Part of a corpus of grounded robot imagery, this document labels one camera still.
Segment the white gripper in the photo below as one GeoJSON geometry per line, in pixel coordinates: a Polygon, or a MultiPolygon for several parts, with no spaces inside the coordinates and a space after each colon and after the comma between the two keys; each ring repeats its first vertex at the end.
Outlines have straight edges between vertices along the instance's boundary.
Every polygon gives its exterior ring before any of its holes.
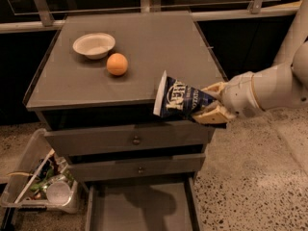
{"type": "Polygon", "coordinates": [[[223,104],[217,105],[213,110],[203,110],[192,115],[199,124],[222,124],[237,117],[255,117],[263,110],[258,104],[253,72],[247,72],[233,77],[229,82],[218,82],[202,91],[220,100],[223,104]]]}

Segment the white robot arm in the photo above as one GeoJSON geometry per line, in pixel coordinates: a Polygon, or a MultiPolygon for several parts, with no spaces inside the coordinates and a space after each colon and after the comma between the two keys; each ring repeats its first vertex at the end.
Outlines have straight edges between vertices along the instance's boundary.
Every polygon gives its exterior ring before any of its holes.
{"type": "Polygon", "coordinates": [[[247,72],[228,82],[205,88],[218,101],[192,115],[200,124],[226,123],[234,118],[261,116],[275,108],[307,106],[308,42],[302,43],[290,61],[259,72],[247,72]]]}

